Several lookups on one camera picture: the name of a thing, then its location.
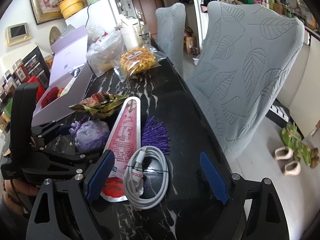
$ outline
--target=black marble table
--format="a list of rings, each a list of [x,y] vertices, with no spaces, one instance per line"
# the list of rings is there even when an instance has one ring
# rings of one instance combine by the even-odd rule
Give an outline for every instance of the black marble table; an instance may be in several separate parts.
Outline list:
[[[135,211],[128,201],[109,203],[100,197],[92,206],[92,213],[110,239],[206,239],[223,210],[201,171],[199,156],[205,151],[212,159],[228,163],[208,122],[184,81],[171,62],[139,73],[121,83],[113,71],[100,78],[93,76],[86,97],[98,91],[135,95],[141,99],[141,125],[147,116],[163,122],[170,136],[169,187],[160,205],[145,211]],[[73,114],[63,120],[80,120]],[[110,129],[117,114],[108,118]],[[51,149],[72,154],[71,137],[58,137]],[[158,192],[162,175],[146,175],[145,197]]]

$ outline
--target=red crocheted item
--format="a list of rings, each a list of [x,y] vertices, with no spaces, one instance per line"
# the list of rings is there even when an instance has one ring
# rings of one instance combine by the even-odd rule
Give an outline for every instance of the red crocheted item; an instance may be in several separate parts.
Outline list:
[[[44,97],[41,102],[42,108],[45,108],[48,104],[52,103],[54,100],[58,98],[59,88],[54,87],[50,90],[50,92]]]

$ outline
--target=purple organza pouch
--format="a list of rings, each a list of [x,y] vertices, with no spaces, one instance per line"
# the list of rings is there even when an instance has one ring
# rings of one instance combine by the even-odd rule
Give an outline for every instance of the purple organza pouch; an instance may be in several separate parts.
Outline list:
[[[75,122],[69,130],[79,151],[104,147],[110,135],[106,122],[93,120],[84,123]]]

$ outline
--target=refrigerator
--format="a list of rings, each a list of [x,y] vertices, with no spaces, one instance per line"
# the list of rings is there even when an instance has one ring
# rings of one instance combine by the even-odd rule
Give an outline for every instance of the refrigerator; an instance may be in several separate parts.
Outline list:
[[[98,25],[107,33],[114,32],[115,27],[121,24],[120,14],[115,0],[100,0],[82,9],[65,21],[67,25],[71,24],[75,28],[87,24],[87,30],[91,25]]]

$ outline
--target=yellow pot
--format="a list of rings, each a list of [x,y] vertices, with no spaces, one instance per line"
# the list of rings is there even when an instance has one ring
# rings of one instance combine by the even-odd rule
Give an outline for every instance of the yellow pot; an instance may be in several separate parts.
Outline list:
[[[60,11],[65,19],[68,19],[83,9],[81,0],[63,0],[59,5]]]

